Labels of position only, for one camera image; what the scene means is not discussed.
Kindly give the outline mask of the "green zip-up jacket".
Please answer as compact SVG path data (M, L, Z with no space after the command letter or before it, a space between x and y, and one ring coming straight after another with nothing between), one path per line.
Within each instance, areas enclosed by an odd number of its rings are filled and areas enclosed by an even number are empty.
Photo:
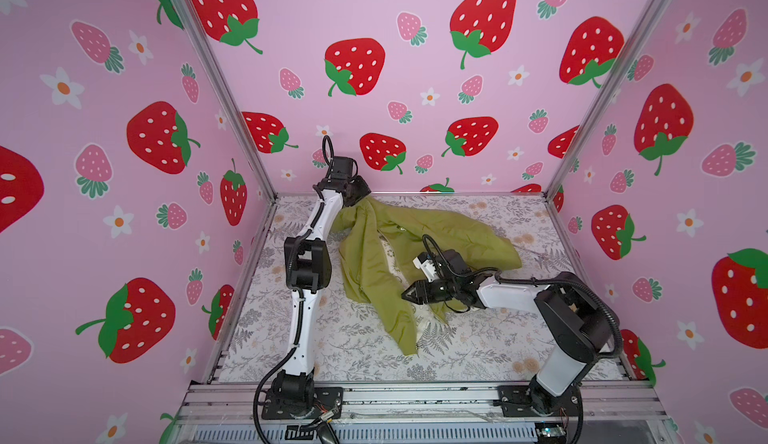
M347 233L339 248L346 296L371 304L385 331L405 355L417 352L416 318L413 306L401 298L404 287L390 271L384 243L393 250L396 266L409 283L424 277L413 259L425 250L425 234L434 238L442 250L458 251L471 269L522 267L508 238L496 234L487 224L453 211L394 206L366 197L356 206L342 209L332 230Z

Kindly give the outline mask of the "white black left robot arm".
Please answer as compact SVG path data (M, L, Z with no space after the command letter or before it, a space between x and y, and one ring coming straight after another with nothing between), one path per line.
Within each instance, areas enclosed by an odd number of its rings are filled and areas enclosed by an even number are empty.
M313 330L318 300L332 277L327 238L338 213L370 194L351 157L328 157L324 178L313 186L317 200L306 224L284 241L286 287L292 317L286 357L268 377L272 395L307 411L314 405Z

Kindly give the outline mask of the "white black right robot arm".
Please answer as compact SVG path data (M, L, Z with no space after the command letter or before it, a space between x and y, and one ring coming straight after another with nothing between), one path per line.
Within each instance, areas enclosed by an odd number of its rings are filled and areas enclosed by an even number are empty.
M602 359L620 356L623 338L615 312L576 274L511 278L497 268L470 269L454 250L426 251L413 260L424 274L401 297L415 305L457 300L471 309L511 309L539 315L554 339L545 364L531 378L523 405L549 416Z

